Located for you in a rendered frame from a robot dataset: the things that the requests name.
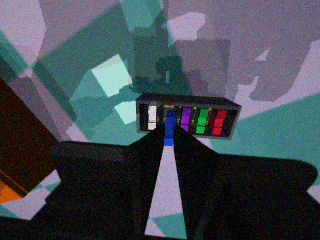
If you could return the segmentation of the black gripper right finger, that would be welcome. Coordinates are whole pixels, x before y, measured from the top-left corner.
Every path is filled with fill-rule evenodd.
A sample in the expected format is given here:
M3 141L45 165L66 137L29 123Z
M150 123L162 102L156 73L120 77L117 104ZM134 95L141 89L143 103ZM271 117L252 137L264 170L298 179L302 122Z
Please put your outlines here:
M318 177L315 166L298 159L217 153L179 125L174 127L173 148L187 240L204 240L226 182L300 186L307 191Z

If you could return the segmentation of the purple fuse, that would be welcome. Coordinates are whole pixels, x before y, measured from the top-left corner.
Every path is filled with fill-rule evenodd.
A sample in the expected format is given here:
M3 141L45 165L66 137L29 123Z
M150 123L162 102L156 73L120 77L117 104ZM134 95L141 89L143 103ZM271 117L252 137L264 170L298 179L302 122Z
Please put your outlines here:
M186 130L187 132L188 132L190 114L191 114L191 107L181 106L179 126L182 127L184 130Z

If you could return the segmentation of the blue fuse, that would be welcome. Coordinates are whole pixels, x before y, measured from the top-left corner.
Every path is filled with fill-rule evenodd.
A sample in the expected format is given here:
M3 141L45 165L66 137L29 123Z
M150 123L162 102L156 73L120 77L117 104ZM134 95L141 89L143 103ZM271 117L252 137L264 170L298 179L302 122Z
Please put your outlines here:
M176 123L176 115L174 110L167 109L165 118L165 138L164 146L173 146L174 127Z

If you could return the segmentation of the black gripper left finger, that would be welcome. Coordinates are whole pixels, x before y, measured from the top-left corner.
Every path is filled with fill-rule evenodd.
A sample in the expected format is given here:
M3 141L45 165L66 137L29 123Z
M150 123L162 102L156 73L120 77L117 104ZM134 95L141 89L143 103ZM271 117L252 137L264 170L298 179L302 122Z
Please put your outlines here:
M65 178L127 184L130 187L134 233L145 234L162 158L165 124L126 145L63 141L50 157Z

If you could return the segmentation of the white fuse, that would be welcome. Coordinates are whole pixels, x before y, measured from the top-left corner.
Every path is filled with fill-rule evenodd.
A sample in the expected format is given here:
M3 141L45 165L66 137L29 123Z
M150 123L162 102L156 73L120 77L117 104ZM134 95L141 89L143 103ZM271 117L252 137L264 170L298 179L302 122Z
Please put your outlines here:
M148 129L149 130L153 130L156 128L157 108L158 108L158 105L149 104L148 106L148 113L149 113Z

